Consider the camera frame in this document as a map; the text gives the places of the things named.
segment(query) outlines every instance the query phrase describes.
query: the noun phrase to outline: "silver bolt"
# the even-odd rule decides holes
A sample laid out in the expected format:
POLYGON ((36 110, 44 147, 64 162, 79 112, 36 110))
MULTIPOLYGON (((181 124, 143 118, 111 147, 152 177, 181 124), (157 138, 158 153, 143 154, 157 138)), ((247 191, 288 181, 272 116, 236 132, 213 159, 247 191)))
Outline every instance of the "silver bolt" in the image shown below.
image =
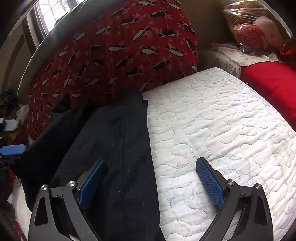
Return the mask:
POLYGON ((40 189, 41 189, 42 191, 45 191, 47 188, 48 188, 48 185, 44 184, 44 185, 41 186, 40 189))
POLYGON ((261 188, 262 188, 262 186, 261 186, 259 183, 256 183, 256 184, 255 184, 255 187, 256 187, 257 189, 261 189, 261 188))
POLYGON ((76 182, 75 181, 70 181, 69 183, 68 183, 68 186, 69 187, 74 187, 76 185, 76 182))
POLYGON ((233 181, 232 179, 228 179, 227 180, 227 183, 230 185, 230 186, 233 186, 235 184, 235 181, 233 181))

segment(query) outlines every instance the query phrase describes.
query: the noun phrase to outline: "blue object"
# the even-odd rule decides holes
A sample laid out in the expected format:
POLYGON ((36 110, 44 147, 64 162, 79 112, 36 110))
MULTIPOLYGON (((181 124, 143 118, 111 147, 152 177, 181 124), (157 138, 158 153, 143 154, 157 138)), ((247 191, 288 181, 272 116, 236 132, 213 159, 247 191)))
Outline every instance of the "blue object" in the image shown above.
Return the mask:
POLYGON ((197 175, 200 178, 204 188, 207 190, 212 202, 222 208, 225 203, 223 198, 223 190, 212 173, 200 158, 197 159, 195 168, 197 175))
POLYGON ((22 155, 26 149, 27 147, 25 145, 3 146, 0 149, 0 154, 3 158, 16 157, 22 155))
POLYGON ((106 161, 101 160, 80 190, 78 204, 81 208, 85 209, 91 203, 96 191, 105 177, 106 172, 106 161))

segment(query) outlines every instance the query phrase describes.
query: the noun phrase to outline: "clear plastic bag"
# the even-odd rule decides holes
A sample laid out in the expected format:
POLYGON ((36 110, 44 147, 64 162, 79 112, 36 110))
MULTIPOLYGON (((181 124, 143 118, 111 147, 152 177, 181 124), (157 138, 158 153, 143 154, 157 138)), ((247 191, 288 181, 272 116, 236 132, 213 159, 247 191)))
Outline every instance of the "clear plastic bag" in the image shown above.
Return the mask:
POLYGON ((279 52, 290 39, 283 20, 263 3, 221 0, 221 4, 230 31, 244 53, 279 52))

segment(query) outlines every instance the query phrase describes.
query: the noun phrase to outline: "white mattress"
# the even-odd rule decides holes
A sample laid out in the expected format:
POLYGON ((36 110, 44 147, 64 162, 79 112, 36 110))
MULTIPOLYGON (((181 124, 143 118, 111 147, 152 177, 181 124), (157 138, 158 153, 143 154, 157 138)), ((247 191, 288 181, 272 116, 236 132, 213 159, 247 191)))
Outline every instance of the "white mattress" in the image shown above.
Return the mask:
MULTIPOLYGON (((259 94, 212 68, 143 94, 167 241, 198 240, 217 213, 196 171, 205 157, 226 179, 263 185, 274 240, 296 218, 296 140, 284 118, 259 94)), ((230 239, 238 215, 225 238, 230 239)))

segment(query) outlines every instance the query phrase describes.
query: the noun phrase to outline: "red patterned fabric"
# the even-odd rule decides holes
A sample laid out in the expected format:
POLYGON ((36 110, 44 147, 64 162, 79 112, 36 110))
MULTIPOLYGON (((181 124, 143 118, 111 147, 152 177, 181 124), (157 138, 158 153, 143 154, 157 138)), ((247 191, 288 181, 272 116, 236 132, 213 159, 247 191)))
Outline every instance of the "red patterned fabric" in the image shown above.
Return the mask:
POLYGON ((296 71, 286 64, 263 62, 241 69, 241 80, 266 99, 296 131, 296 71))
POLYGON ((100 105, 122 88, 142 92, 193 74, 197 38, 176 0, 132 0, 87 22, 44 63, 29 89, 24 138, 36 139, 50 123, 60 95, 72 105, 100 105))

